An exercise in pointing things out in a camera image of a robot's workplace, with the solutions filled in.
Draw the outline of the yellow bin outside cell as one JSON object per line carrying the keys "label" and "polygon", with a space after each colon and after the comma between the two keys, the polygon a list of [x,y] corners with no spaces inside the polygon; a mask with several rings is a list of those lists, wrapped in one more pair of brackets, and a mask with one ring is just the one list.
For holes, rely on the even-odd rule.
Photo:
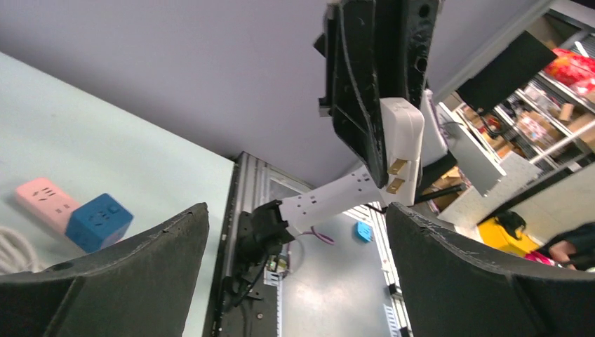
{"label": "yellow bin outside cell", "polygon": [[520,230],[516,230],[515,235],[511,236],[496,218],[484,221],[478,225],[478,229],[485,245],[515,256],[524,257],[540,247]]}

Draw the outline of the storage shelf with goods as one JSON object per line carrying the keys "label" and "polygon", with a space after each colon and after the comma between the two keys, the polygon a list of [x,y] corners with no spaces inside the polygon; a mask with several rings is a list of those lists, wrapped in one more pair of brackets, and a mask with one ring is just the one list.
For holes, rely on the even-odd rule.
{"label": "storage shelf with goods", "polygon": [[[529,30],[537,38],[551,41],[561,48],[594,56],[594,28],[585,21],[572,18],[558,10],[549,10]],[[531,139],[522,133],[520,120],[524,112],[545,121],[545,136]],[[591,117],[593,114],[593,103],[572,93],[568,86],[541,71],[498,105],[486,120],[496,131],[504,130],[504,140],[511,142],[515,150],[525,158],[531,159],[545,152],[554,143],[570,136],[570,125],[574,121],[580,117]],[[594,153],[590,146],[585,140],[577,138],[537,162],[536,165],[541,170],[539,176],[496,210],[501,212],[512,209],[593,163]]]}

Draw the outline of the blue cube socket adapter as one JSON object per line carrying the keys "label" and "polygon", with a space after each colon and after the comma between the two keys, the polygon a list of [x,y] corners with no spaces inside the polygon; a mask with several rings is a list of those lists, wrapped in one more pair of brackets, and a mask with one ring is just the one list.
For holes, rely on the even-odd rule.
{"label": "blue cube socket adapter", "polygon": [[72,212],[65,236],[86,253],[94,253],[122,239],[132,221],[133,214],[104,193]]}

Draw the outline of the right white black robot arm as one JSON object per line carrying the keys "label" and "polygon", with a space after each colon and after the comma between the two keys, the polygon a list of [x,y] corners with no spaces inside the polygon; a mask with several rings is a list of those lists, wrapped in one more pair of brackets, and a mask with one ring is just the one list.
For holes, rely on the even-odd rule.
{"label": "right white black robot arm", "polygon": [[440,1],[328,3],[314,43],[326,61],[319,111],[361,165],[248,213],[236,244],[240,263],[265,261],[310,227],[355,206],[411,206],[417,191],[466,159],[488,169],[482,192],[504,177],[462,121],[432,102],[426,66],[440,8]]}

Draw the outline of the pink power strip with cable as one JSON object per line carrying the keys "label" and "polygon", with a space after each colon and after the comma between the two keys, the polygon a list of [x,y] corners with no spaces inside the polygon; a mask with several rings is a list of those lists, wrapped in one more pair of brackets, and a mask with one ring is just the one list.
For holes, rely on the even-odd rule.
{"label": "pink power strip with cable", "polygon": [[15,198],[19,205],[62,235],[72,212],[81,205],[47,178],[35,178],[18,186]]}

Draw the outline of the white square plug adapter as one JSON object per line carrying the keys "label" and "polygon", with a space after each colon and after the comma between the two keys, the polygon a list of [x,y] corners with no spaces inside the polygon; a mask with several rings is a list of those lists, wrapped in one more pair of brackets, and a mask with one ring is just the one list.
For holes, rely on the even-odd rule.
{"label": "white square plug adapter", "polygon": [[380,189],[385,205],[412,206],[420,168],[424,117],[404,98],[380,100],[388,183]]}

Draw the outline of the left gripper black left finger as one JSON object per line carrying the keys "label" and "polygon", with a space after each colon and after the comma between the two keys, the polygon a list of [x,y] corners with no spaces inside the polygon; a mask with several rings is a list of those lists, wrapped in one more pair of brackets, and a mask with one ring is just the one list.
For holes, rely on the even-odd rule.
{"label": "left gripper black left finger", "polygon": [[41,272],[1,278],[2,336],[181,336],[209,233],[208,207]]}

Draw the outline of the white power strip with cable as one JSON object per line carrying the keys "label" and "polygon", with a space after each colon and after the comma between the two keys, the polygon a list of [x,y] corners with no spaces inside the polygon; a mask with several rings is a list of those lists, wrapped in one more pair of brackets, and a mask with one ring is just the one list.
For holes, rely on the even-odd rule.
{"label": "white power strip with cable", "polygon": [[41,272],[47,268],[34,247],[19,232],[1,226],[1,275]]}

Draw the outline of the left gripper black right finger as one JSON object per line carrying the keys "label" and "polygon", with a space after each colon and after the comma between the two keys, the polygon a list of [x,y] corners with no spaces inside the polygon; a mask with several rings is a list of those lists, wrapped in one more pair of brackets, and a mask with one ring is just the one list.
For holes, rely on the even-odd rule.
{"label": "left gripper black right finger", "polygon": [[398,203],[386,212],[415,336],[593,336],[594,275],[535,263]]}

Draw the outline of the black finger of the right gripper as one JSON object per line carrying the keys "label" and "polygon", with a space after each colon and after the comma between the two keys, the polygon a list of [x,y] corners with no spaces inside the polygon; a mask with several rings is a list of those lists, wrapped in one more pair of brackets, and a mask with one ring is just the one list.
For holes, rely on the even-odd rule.
{"label": "black finger of the right gripper", "polygon": [[375,1],[330,1],[318,52],[326,59],[319,109],[336,136],[363,162],[377,187],[388,181],[375,68]]}
{"label": "black finger of the right gripper", "polygon": [[422,100],[440,5],[434,0],[375,3],[375,62],[381,98]]}

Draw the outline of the small blue floor object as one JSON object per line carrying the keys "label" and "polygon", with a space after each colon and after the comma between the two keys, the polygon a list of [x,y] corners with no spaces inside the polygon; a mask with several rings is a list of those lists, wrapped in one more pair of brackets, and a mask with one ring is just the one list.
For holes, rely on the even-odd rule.
{"label": "small blue floor object", "polygon": [[364,222],[358,221],[354,225],[354,235],[357,239],[361,240],[365,243],[370,243],[373,241],[373,229],[372,227]]}

